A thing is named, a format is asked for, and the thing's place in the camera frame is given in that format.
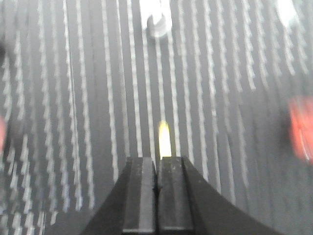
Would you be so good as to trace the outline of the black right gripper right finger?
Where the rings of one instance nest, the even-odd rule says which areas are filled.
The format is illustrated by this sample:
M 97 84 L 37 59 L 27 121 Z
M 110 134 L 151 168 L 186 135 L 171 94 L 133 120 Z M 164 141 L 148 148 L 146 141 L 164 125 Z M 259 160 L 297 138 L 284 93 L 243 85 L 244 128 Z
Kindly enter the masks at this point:
M 187 157 L 164 157 L 158 175 L 161 235 L 276 235 L 221 196 Z

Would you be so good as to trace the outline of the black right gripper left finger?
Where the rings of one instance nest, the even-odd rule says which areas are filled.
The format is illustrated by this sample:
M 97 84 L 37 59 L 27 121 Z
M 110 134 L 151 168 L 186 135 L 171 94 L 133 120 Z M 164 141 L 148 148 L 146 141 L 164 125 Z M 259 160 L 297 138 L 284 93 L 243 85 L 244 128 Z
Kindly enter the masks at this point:
M 155 235 L 156 171 L 150 157 L 128 158 L 84 235 Z

